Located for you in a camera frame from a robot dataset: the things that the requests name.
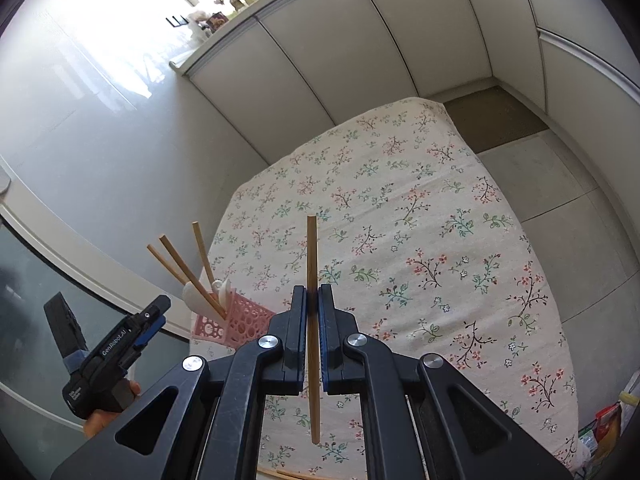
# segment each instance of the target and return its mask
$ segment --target cabinet door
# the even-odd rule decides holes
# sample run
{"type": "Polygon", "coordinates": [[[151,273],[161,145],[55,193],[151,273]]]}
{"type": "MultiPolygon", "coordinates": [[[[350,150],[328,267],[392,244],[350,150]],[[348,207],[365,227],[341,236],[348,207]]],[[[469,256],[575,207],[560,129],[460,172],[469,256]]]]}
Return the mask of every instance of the cabinet door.
{"type": "Polygon", "coordinates": [[[336,123],[416,90],[371,0],[282,0],[260,20],[336,123]]]}
{"type": "Polygon", "coordinates": [[[489,77],[491,67],[469,0],[373,0],[427,97],[489,77]]]}
{"type": "Polygon", "coordinates": [[[601,0],[531,0],[536,23],[577,43],[640,85],[640,63],[601,0]]]}
{"type": "Polygon", "coordinates": [[[494,76],[545,110],[542,56],[528,0],[471,0],[494,76]]]}
{"type": "Polygon", "coordinates": [[[191,80],[268,163],[334,126],[260,23],[225,40],[191,80]]]}
{"type": "Polygon", "coordinates": [[[549,116],[600,169],[640,232],[640,97],[588,63],[542,42],[549,116]]]}

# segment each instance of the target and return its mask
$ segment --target wooden chopstick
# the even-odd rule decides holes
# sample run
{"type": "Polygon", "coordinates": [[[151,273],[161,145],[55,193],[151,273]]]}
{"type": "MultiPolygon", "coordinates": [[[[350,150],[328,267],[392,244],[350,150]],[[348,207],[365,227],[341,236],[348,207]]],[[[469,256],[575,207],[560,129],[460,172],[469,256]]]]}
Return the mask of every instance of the wooden chopstick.
{"type": "Polygon", "coordinates": [[[200,283],[200,280],[196,278],[194,273],[191,272],[191,269],[180,257],[180,254],[178,254],[178,251],[175,250],[174,246],[169,241],[169,238],[167,238],[166,235],[162,235],[160,237],[160,243],[164,245],[164,248],[169,252],[171,257],[174,259],[174,262],[178,265],[178,267],[180,267],[180,270],[185,273],[189,281],[193,283],[193,286],[198,289],[198,292],[202,295],[202,297],[207,300],[207,302],[213,307],[213,309],[222,319],[226,319],[225,309],[222,308],[220,304],[213,299],[212,295],[205,290],[205,288],[200,283]]]}
{"type": "Polygon", "coordinates": [[[212,285],[214,282],[213,270],[211,270],[211,264],[209,263],[209,259],[207,258],[207,249],[204,247],[204,240],[202,239],[202,231],[200,230],[200,223],[191,222],[191,226],[193,227],[193,234],[196,237],[198,252],[200,253],[200,259],[202,260],[204,271],[207,273],[207,278],[209,279],[209,285],[212,285]]]}
{"type": "Polygon", "coordinates": [[[318,335],[318,224],[306,217],[306,369],[311,442],[320,444],[320,357],[318,335]]]}
{"type": "Polygon", "coordinates": [[[326,476],[308,475],[306,473],[298,473],[295,471],[287,471],[286,469],[268,469],[259,465],[257,470],[265,475],[274,478],[282,478],[284,480],[337,480],[326,476]]]}
{"type": "Polygon", "coordinates": [[[149,249],[149,252],[156,257],[156,260],[158,260],[166,270],[172,273],[172,275],[176,280],[178,280],[183,285],[187,284],[187,279],[183,275],[181,275],[177,270],[175,270],[171,266],[171,264],[164,259],[164,256],[162,256],[162,254],[156,251],[156,248],[153,247],[153,245],[149,244],[148,246],[146,246],[146,248],[149,249]]]}

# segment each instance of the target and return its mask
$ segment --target pink plastic holder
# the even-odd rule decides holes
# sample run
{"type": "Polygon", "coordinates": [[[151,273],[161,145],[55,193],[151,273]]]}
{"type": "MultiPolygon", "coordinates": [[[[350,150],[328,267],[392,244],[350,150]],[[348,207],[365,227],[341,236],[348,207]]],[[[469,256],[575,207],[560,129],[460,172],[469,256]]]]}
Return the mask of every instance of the pink plastic holder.
{"type": "Polygon", "coordinates": [[[207,317],[198,316],[191,336],[238,349],[247,341],[265,335],[274,314],[275,312],[234,290],[231,307],[226,313],[226,327],[207,317]]]}

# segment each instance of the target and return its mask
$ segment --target bed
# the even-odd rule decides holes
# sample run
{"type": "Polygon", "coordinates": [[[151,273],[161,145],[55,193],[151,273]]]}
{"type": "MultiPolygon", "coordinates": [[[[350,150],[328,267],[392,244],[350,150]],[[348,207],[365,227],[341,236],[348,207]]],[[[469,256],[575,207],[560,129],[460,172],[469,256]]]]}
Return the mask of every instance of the bed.
{"type": "MultiPolygon", "coordinates": [[[[360,330],[412,357],[438,352],[567,467],[574,373],[558,310],[526,234],[442,104],[404,99],[301,146],[239,187],[209,258],[217,278],[271,310],[305,283],[305,216],[318,216],[319,281],[360,330]]],[[[207,358],[231,350],[194,338],[207,358]]],[[[260,464],[366,478],[360,403],[266,399],[260,464]]]]}

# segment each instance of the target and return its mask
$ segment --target human hand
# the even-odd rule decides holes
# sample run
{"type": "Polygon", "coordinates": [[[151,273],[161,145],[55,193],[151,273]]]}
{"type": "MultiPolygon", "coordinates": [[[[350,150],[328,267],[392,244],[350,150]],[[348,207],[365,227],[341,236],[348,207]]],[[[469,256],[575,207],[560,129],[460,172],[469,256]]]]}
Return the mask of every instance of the human hand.
{"type": "MultiPolygon", "coordinates": [[[[142,388],[136,381],[129,381],[129,387],[135,396],[140,394],[142,388]]],[[[105,412],[104,410],[95,410],[82,425],[84,436],[91,438],[106,428],[115,418],[120,415],[114,412],[105,412]]]]}

